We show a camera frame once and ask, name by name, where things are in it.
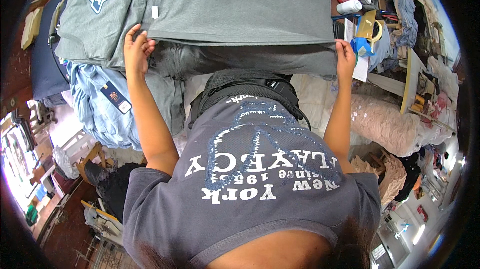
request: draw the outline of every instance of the woman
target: woman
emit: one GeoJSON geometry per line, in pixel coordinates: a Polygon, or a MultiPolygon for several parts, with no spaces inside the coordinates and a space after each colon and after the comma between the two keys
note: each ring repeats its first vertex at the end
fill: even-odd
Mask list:
{"type": "Polygon", "coordinates": [[[323,139],[277,101],[219,99],[179,158],[145,83],[154,41],[134,26],[125,69],[147,168],[130,174],[123,242],[148,268],[369,267],[380,220],[372,173],[348,162],[355,55],[337,40],[339,94],[323,139]]]}

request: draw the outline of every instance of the tape roll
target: tape roll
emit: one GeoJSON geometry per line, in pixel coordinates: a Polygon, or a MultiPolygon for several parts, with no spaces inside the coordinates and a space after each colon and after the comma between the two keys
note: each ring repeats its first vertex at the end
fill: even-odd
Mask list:
{"type": "Polygon", "coordinates": [[[370,42],[370,46],[372,47],[372,49],[371,49],[372,53],[374,51],[374,49],[373,49],[374,45],[373,44],[375,44],[375,42],[381,38],[381,35],[384,31],[384,29],[382,28],[382,25],[380,24],[380,22],[378,20],[375,20],[375,23],[378,24],[378,33],[371,40],[367,39],[370,42]]]}

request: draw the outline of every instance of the price tag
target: price tag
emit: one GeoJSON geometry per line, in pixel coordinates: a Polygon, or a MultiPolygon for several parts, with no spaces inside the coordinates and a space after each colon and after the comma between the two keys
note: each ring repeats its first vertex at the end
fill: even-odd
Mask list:
{"type": "Polygon", "coordinates": [[[115,105],[121,113],[126,114],[130,110],[130,102],[128,102],[127,98],[125,98],[110,81],[103,86],[100,92],[102,92],[110,103],[115,105]]]}

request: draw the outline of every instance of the navy shirt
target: navy shirt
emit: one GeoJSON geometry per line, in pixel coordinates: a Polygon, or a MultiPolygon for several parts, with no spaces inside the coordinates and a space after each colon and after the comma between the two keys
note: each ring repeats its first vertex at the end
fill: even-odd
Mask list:
{"type": "Polygon", "coordinates": [[[273,100],[224,98],[192,127],[173,176],[130,174],[123,242],[139,242],[196,268],[258,237],[306,230],[335,246],[347,217],[376,229],[380,193],[372,173],[343,174],[325,142],[273,100]]]}

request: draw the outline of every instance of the white bottle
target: white bottle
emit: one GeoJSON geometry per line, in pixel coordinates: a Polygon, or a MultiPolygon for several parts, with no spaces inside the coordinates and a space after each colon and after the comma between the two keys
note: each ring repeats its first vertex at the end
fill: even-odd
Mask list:
{"type": "Polygon", "coordinates": [[[337,5],[336,10],[339,14],[345,15],[360,11],[362,4],[358,0],[350,0],[337,5]]]}

